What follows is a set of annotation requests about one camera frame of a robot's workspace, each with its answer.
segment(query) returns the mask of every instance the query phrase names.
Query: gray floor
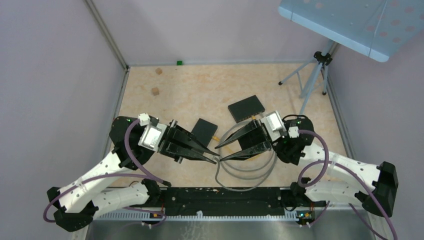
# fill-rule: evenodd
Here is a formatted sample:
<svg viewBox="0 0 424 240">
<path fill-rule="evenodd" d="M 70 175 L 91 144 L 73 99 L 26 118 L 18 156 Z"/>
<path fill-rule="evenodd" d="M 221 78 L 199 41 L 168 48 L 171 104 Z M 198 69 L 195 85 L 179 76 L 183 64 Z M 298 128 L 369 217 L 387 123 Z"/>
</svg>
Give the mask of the gray floor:
<svg viewBox="0 0 424 240">
<path fill-rule="evenodd" d="M 129 221 L 94 221 L 88 240 L 374 240 L 351 209 L 328 210 L 312 228 L 277 221 L 167 221 L 149 229 L 135 224 L 117 232 Z"/>
</svg>

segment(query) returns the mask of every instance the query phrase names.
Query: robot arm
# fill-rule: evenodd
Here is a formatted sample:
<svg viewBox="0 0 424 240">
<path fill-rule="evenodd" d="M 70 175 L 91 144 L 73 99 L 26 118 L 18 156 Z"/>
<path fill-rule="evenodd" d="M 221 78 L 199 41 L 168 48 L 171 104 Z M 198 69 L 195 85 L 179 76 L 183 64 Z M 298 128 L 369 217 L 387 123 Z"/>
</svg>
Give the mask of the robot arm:
<svg viewBox="0 0 424 240">
<path fill-rule="evenodd" d="M 280 114 L 274 111 L 260 120 L 252 120 L 218 145 L 217 148 L 221 148 L 238 141 L 241 146 L 241 151 L 226 156 L 220 161 L 246 160 L 271 149 L 276 152 L 281 161 L 302 168 L 323 160 L 324 149 L 313 143 L 313 136 L 299 133 L 300 130 L 313 132 L 314 126 L 311 120 L 304 115 L 288 115 L 281 118 Z M 319 181 L 312 186 L 302 188 L 301 191 L 305 196 L 314 202 L 332 201 L 362 205 L 368 212 L 382 217 L 376 204 L 366 194 L 364 187 L 349 172 L 337 166 L 341 165 L 357 175 L 372 191 L 387 215 L 392 216 L 398 188 L 394 165 L 388 162 L 383 162 L 381 165 L 363 163 L 334 152 L 329 152 L 328 158 L 331 164 L 328 165 L 326 174 L 343 181 Z M 317 169 L 322 167 L 322 164 L 312 166 Z"/>
<path fill-rule="evenodd" d="M 117 117 L 109 133 L 114 144 L 113 150 L 71 184 L 61 188 L 52 187 L 47 191 L 50 202 L 61 196 L 53 203 L 57 208 L 53 214 L 57 225 L 73 232 L 110 211 L 158 200 L 160 188 L 155 181 L 148 179 L 130 187 L 102 193 L 114 181 L 120 177 L 129 177 L 129 173 L 138 169 L 125 148 L 124 140 L 127 129 L 134 121 L 139 123 L 130 129 L 128 142 L 132 154 L 141 165 L 145 164 L 154 152 L 174 158 L 179 163 L 185 158 L 216 164 L 203 156 L 203 152 L 215 156 L 217 154 L 202 145 L 192 133 L 178 126 L 175 120 L 165 125 L 146 113 L 140 114 L 138 119 Z"/>
</svg>

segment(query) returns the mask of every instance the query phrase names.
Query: beige table surface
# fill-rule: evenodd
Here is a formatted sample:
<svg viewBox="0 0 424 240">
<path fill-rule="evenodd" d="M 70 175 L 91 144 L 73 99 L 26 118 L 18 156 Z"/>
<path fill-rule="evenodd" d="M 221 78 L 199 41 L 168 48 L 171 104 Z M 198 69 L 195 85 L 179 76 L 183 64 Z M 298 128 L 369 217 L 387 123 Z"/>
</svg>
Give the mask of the beige table surface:
<svg viewBox="0 0 424 240">
<path fill-rule="evenodd" d="M 252 95 L 257 95 L 265 107 L 265 114 L 279 111 L 281 116 L 298 114 L 303 99 L 296 75 L 279 86 L 277 83 L 295 70 L 300 64 L 229 64 L 229 65 L 183 65 L 131 67 L 128 82 L 120 108 L 120 116 L 135 117 L 148 113 L 159 117 L 161 123 L 172 119 L 191 131 L 199 118 L 218 125 L 216 136 L 221 137 L 235 121 L 228 111 L 228 105 Z M 300 76 L 306 82 L 313 65 L 305 67 Z M 152 88 L 159 89 L 159 95 L 152 94 Z M 315 90 L 309 99 L 304 114 L 313 122 L 315 132 L 327 142 L 330 151 L 346 155 L 328 95 L 322 95 L 322 88 Z M 208 148 L 214 151 L 217 142 L 212 140 Z M 229 148 L 238 151 L 237 143 Z M 255 168 L 265 163 L 270 152 L 247 161 L 229 161 L 236 167 Z M 217 165 L 203 161 L 184 159 L 181 164 L 158 153 L 144 165 L 152 174 L 172 183 L 173 187 L 218 187 L 214 176 Z M 245 173 L 251 177 L 264 173 Z M 280 160 L 262 186 L 289 186 L 297 180 L 300 168 Z M 307 172 L 314 177 L 316 172 Z M 220 171 L 222 183 L 232 187 L 253 186 L 258 180 L 239 180 Z M 121 178 L 113 186 L 126 187 L 137 178 Z"/>
</svg>

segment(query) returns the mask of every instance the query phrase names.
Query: light blue tripod stand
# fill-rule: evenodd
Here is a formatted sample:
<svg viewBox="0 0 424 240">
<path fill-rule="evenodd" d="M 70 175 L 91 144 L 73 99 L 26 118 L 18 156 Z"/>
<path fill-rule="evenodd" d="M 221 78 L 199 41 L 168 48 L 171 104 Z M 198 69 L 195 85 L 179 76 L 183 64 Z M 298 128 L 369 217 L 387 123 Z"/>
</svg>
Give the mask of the light blue tripod stand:
<svg viewBox="0 0 424 240">
<path fill-rule="evenodd" d="M 306 103 L 309 100 L 309 97 L 311 96 L 311 93 L 316 88 L 323 85 L 322 95 L 327 94 L 327 82 L 328 82 L 328 74 L 329 74 L 329 64 L 332 60 L 330 53 L 333 53 L 336 49 L 337 42 L 334 42 L 333 40 L 328 40 L 327 46 L 322 50 L 322 52 L 317 51 L 314 56 L 306 61 L 304 64 L 302 64 L 300 67 L 298 67 L 296 70 L 294 70 L 290 75 L 288 75 L 286 78 L 281 80 L 278 85 L 282 85 L 285 83 L 289 78 L 293 77 L 293 75 L 297 74 L 297 79 L 299 81 L 300 85 L 300 97 L 304 98 L 302 108 L 300 109 L 299 115 L 302 115 L 305 111 Z M 308 64 L 316 62 L 315 67 L 313 68 L 312 72 L 310 73 L 309 79 L 307 80 L 305 86 L 302 86 L 301 76 L 299 75 L 299 71 L 302 70 L 304 67 L 306 67 Z M 321 72 L 321 69 L 324 68 L 324 81 L 320 83 L 318 86 L 315 86 L 315 83 L 317 82 L 318 75 Z"/>
</svg>

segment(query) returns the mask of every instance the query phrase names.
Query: gray cable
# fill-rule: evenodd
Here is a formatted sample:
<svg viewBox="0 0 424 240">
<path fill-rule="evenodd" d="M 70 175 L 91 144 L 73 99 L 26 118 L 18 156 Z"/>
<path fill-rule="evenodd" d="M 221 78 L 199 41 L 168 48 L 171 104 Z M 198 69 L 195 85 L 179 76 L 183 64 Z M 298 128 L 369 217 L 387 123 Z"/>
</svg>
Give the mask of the gray cable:
<svg viewBox="0 0 424 240">
<path fill-rule="evenodd" d="M 237 123 L 236 125 L 234 125 L 233 127 L 231 127 L 226 133 L 224 133 L 224 135 L 222 136 L 222 138 L 221 138 L 221 140 L 219 141 L 219 143 L 222 143 L 222 141 L 224 141 L 224 139 L 225 138 L 227 138 L 227 135 L 231 132 L 231 130 L 233 130 L 234 128 L 236 128 L 236 127 L 239 127 L 239 126 L 242 126 L 242 125 L 246 125 L 246 124 L 248 124 L 249 122 L 248 121 L 243 121 L 243 122 L 239 122 L 239 123 Z M 219 153 L 219 156 L 222 158 L 222 149 L 220 148 L 219 150 L 218 150 L 218 153 Z M 236 171 L 239 171 L 239 172 L 256 172 L 256 171 L 259 171 L 259 170 L 261 170 L 261 169 L 263 169 L 263 168 L 265 168 L 270 162 L 271 162 L 271 160 L 274 158 L 274 162 L 272 163 L 272 165 L 271 165 L 271 167 L 265 172 L 265 173 L 263 173 L 263 174 L 261 174 L 261 175 L 259 175 L 259 176 L 254 176 L 254 177 L 244 177 L 244 176 L 238 176 L 238 175 L 236 175 L 236 174 L 234 174 L 234 173 L 232 173 L 232 172 L 230 172 L 226 167 L 225 167 L 225 165 L 227 165 L 229 168 L 231 168 L 231 169 L 234 169 L 234 170 L 236 170 Z M 241 180 L 256 180 L 256 179 L 260 179 L 260 178 L 262 178 L 262 177 L 264 177 L 258 184 L 256 184 L 255 186 L 253 186 L 253 187 L 250 187 L 250 188 L 246 188 L 246 189 L 234 189 L 234 188 L 230 188 L 230 187 L 226 187 L 226 186 L 224 186 L 219 180 L 218 180 L 218 175 L 219 175 L 219 173 L 220 173 L 220 169 L 221 169 L 221 162 L 217 159 L 217 162 L 218 162 L 218 164 L 217 164 L 217 169 L 216 169 L 216 174 L 215 174 L 215 181 L 221 186 L 221 187 L 223 187 L 224 189 L 227 189 L 227 190 L 229 190 L 229 191 L 235 191 L 235 192 L 246 192 L 246 191 L 250 191 L 250 190 L 252 190 L 252 189 L 254 189 L 254 188 L 256 188 L 256 187 L 258 187 L 259 185 L 261 185 L 269 176 L 270 176 L 270 174 L 271 174 L 271 172 L 273 171 L 273 169 L 274 169 L 274 166 L 275 166 L 275 164 L 276 164 L 276 162 L 277 162 L 277 155 L 275 154 L 275 152 L 272 152 L 272 154 L 270 155 L 270 157 L 269 157 L 269 160 L 264 164 L 264 165 L 262 165 L 262 166 L 260 166 L 260 167 L 258 167 L 258 168 L 255 168 L 255 169 L 240 169 L 240 168 L 237 168 L 237 167 L 234 167 L 234 166 L 232 166 L 232 165 L 230 165 L 229 163 L 227 163 L 227 162 L 224 162 L 224 164 L 225 165 L 222 165 L 222 168 L 229 174 L 229 175 L 231 175 L 231 176 L 233 176 L 233 177 L 235 177 L 235 178 L 237 178 L 237 179 L 241 179 Z"/>
</svg>

